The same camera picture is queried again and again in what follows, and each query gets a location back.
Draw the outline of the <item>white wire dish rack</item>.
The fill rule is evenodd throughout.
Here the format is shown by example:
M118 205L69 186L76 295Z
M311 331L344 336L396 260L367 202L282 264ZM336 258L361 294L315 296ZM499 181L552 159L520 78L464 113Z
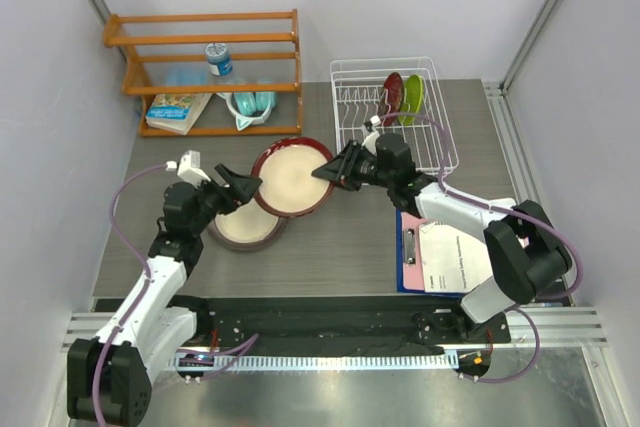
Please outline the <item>white wire dish rack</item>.
M458 155L442 83L433 61L426 56L341 59L330 63L336 149L340 151L351 139L363 141L362 125L377 115L383 84L393 72L401 75L403 83L411 75L419 75L424 83L424 100L412 125L398 123L399 111L392 125L384 126L382 119L377 130L402 135L419 170L436 175L443 169L450 174L459 164Z

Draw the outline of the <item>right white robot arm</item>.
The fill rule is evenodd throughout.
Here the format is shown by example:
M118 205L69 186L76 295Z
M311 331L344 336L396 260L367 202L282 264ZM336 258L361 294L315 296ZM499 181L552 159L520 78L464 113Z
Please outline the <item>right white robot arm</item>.
M536 298L580 257L534 201L488 201L447 186L441 176L419 171L399 134L373 134L372 147L355 140L312 175L333 186L357 191L368 184L386 190L394 207L416 218L444 223L482 242L492 275L466 294L451 318L457 338L472 342L497 314Z

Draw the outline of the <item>large brown rimmed cream plate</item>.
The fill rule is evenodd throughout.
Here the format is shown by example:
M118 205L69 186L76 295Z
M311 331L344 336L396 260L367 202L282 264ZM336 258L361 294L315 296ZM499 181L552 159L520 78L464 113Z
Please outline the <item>large brown rimmed cream plate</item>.
M252 252L275 243L287 224L286 218L269 213L252 200L230 214L218 214L207 230L220 246L228 250Z

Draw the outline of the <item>small brown rimmed plate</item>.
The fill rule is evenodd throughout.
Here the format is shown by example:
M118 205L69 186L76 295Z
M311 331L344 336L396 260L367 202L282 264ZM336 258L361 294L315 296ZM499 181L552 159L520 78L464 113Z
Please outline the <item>small brown rimmed plate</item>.
M398 72L391 73L385 80L379 98L377 115L383 119L383 125L392 125L400 111L404 97L404 83Z

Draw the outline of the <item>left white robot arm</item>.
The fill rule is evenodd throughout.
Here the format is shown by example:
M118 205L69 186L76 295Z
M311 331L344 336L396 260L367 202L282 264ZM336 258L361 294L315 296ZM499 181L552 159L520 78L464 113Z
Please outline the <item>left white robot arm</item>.
M217 183L187 159L166 162L178 174L166 188L158 232L142 272L116 313L90 339L75 340L67 352L67 413L101 426L137 426L151 401L153 384L187 341L205 344L213 322L203 302L173 303L203 251L202 235L219 214L248 204L262 182L216 166Z

